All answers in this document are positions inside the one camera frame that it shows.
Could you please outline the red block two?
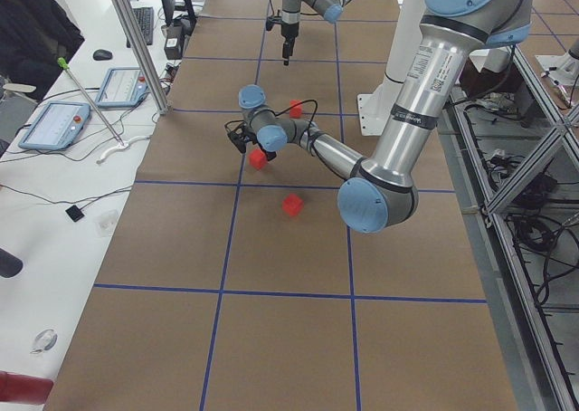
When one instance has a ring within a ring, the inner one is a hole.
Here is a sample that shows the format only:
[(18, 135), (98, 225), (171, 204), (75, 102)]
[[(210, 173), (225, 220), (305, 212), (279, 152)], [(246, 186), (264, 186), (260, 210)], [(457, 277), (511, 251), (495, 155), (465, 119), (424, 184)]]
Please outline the red block two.
[(256, 148), (249, 155), (249, 163), (255, 170), (261, 170), (268, 164), (268, 158), (260, 148)]

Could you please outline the red block three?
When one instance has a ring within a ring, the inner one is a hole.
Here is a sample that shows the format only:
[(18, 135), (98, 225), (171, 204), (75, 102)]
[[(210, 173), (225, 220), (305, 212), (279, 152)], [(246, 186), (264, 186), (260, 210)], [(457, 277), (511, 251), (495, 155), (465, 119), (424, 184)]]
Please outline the red block three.
[(302, 101), (291, 100), (289, 106), (289, 116), (293, 119), (300, 119), (302, 117)]

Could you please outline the red block one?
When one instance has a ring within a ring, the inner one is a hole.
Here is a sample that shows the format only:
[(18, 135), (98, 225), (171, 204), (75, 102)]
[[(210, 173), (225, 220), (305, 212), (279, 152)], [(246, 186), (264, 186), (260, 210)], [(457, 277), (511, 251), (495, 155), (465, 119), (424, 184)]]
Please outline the red block one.
[(297, 216), (303, 209), (304, 201), (295, 194), (289, 194), (283, 199), (281, 206), (288, 216)]

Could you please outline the black power box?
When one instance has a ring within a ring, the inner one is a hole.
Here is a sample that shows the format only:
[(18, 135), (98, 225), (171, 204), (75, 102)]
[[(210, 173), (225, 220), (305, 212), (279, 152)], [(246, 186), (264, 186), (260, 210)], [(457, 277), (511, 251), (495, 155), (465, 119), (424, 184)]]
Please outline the black power box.
[(181, 60), (189, 43), (191, 24), (187, 19), (178, 19), (165, 29), (164, 51), (168, 60)]

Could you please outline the far teach pendant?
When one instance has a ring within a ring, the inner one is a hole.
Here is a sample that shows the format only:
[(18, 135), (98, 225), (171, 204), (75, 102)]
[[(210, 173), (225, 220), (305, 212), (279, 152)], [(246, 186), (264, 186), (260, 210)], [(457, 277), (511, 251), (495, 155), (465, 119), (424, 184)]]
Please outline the far teach pendant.
[(109, 68), (100, 85), (96, 105), (102, 109), (127, 109), (148, 92), (146, 78), (138, 67)]

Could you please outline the teach pendant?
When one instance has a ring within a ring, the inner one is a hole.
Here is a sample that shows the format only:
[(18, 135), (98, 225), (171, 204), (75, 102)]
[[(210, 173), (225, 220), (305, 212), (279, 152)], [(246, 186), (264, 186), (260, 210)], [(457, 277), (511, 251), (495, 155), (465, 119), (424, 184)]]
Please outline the teach pendant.
[(20, 140), (22, 149), (65, 149), (80, 135), (90, 119), (88, 103), (56, 101), (46, 105)]
[(96, 105), (102, 109), (127, 109), (148, 92), (146, 78), (138, 67), (109, 68), (100, 85)]

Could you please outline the black keyboard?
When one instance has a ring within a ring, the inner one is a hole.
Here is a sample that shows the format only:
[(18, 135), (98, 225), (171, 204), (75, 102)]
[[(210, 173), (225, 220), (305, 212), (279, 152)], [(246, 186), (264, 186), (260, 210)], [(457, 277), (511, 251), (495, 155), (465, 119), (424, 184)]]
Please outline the black keyboard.
[(155, 11), (152, 6), (133, 7), (132, 12), (137, 20), (140, 32), (146, 45), (154, 41)]

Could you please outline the brown paper mat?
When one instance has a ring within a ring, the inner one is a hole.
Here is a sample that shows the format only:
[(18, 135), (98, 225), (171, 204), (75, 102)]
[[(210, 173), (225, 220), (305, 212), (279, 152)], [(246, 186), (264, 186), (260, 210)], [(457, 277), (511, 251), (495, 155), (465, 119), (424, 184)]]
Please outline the brown paper mat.
[(304, 17), (289, 65), (267, 6), (208, 0), (47, 408), (515, 409), (440, 133), (416, 213), (377, 234), (345, 226), (317, 158), (226, 135), (257, 83), (369, 155), (356, 97), (382, 79), (396, 0)]

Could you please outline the black computer mouse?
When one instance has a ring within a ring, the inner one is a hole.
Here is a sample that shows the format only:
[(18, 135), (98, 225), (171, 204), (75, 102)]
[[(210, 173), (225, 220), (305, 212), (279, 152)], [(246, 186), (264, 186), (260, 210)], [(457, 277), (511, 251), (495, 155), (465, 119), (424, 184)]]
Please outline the black computer mouse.
[(105, 49), (98, 49), (92, 54), (94, 61), (108, 61), (113, 58), (113, 53)]

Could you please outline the near teach pendant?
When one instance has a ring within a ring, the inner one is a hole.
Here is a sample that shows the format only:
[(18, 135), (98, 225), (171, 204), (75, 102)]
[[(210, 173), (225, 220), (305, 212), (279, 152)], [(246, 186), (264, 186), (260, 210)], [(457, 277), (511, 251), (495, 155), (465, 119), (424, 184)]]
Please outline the near teach pendant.
[(80, 135), (90, 119), (88, 103), (56, 101), (46, 105), (20, 140), (22, 149), (65, 149)]

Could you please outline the small black square pad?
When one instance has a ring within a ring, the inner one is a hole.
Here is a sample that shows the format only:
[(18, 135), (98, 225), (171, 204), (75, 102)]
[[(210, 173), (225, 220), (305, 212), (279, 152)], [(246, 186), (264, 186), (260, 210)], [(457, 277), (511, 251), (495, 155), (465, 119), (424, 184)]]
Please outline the small black square pad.
[(80, 221), (85, 216), (83, 211), (76, 205), (71, 205), (68, 207), (65, 210), (65, 213), (74, 223)]

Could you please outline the metal rod green tip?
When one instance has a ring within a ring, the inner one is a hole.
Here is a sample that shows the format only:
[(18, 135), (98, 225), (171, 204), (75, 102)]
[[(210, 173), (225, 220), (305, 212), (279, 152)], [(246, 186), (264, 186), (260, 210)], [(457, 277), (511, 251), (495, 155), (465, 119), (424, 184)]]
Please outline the metal rod green tip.
[(80, 90), (82, 96), (85, 98), (85, 100), (88, 102), (88, 104), (90, 105), (91, 109), (93, 111), (96, 112), (97, 116), (100, 118), (100, 120), (104, 123), (104, 125), (106, 126), (106, 128), (109, 130), (109, 132), (112, 134), (113, 138), (120, 144), (120, 146), (124, 145), (123, 139), (121, 138), (121, 136), (118, 134), (118, 132), (112, 127), (112, 125), (109, 123), (109, 121), (106, 119), (105, 115), (101, 112), (100, 108), (96, 105), (96, 103), (94, 102), (94, 100), (91, 98), (91, 96), (88, 94), (88, 92), (86, 91), (86, 89), (81, 85), (81, 83), (79, 82), (79, 80), (74, 76), (74, 74), (72, 73), (68, 63), (66, 62), (66, 60), (63, 57), (58, 57), (57, 58), (57, 63), (58, 65), (62, 68), (62, 70), (67, 74), (67, 76), (73, 81), (73, 83), (77, 86), (77, 88)]

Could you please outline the person in black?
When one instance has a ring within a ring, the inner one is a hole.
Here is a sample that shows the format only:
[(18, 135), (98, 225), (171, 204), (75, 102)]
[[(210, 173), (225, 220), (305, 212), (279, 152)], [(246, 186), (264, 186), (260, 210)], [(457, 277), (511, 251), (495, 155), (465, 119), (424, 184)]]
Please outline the person in black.
[(81, 30), (56, 0), (1, 0), (1, 75), (34, 86), (42, 100), (84, 43)]

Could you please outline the red cylinder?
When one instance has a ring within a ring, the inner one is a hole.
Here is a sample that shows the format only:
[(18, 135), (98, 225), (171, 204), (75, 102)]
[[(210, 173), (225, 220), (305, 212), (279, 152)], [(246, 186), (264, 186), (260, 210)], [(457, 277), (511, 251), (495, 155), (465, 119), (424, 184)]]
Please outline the red cylinder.
[(53, 381), (12, 372), (1, 372), (1, 401), (24, 405), (43, 405)]

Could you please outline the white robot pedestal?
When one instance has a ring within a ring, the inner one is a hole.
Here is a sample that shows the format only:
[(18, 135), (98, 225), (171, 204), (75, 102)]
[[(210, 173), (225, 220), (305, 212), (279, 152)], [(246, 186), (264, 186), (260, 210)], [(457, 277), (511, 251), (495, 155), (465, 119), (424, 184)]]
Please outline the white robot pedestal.
[(402, 0), (383, 82), (372, 94), (357, 96), (363, 136), (380, 136), (384, 130), (422, 40), (419, 23), (424, 10), (424, 0)]

